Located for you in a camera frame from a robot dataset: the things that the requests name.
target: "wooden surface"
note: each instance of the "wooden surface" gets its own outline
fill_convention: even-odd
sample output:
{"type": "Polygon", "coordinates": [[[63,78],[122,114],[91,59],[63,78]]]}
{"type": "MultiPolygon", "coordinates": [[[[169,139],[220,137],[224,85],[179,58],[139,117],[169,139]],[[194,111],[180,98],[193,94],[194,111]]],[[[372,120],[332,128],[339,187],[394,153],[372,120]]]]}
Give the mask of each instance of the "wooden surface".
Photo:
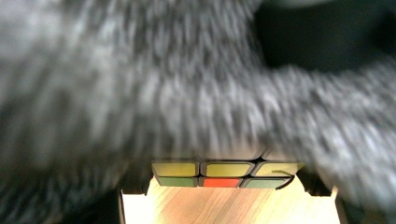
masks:
{"type": "Polygon", "coordinates": [[[166,188],[124,195],[127,224],[339,223],[332,197],[311,197],[299,179],[282,190],[166,188]]]}

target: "rubik's cube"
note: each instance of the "rubik's cube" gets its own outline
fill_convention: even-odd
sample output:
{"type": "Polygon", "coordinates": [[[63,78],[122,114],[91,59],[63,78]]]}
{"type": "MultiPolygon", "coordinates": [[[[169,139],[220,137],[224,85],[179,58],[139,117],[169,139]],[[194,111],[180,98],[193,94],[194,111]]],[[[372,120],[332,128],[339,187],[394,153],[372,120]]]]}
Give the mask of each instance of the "rubik's cube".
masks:
{"type": "Polygon", "coordinates": [[[192,153],[184,159],[161,155],[152,162],[161,186],[192,188],[281,189],[303,166],[264,149],[241,149],[227,155],[192,153]]]}

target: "gray fuzzy fabric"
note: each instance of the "gray fuzzy fabric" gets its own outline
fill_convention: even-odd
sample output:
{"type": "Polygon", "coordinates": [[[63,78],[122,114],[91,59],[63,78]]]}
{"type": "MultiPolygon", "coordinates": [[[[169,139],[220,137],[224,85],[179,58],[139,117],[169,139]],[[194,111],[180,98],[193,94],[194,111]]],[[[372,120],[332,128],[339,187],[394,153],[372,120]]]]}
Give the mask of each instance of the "gray fuzzy fabric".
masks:
{"type": "Polygon", "coordinates": [[[60,220],[142,156],[262,146],[394,212],[396,58],[269,69],[260,2],[0,1],[0,221],[60,220]]]}

